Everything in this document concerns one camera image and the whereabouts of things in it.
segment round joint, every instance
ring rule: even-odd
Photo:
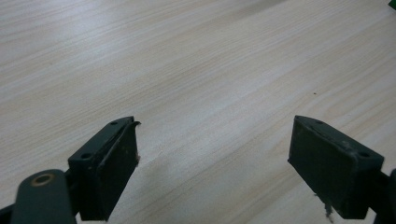
[[[53,174],[43,174],[35,177],[30,183],[33,187],[41,187],[47,185],[55,177]]]

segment green object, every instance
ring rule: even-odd
[[[393,7],[393,9],[396,10],[396,0],[391,0],[391,1],[389,2],[389,6],[390,6],[390,7]]]

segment wooden table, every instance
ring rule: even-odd
[[[287,163],[293,117],[396,167],[388,1],[2,1],[0,206],[134,115],[142,159],[108,223],[330,223]]]

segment light wooden floor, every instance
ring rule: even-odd
[[[330,223],[287,163],[293,117],[396,167],[388,2],[2,1],[0,206],[134,115],[142,160],[108,223]]]

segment small debris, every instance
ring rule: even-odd
[[[324,209],[326,210],[326,218],[329,219],[331,223],[334,223],[334,219],[332,218],[332,206],[325,203]]]

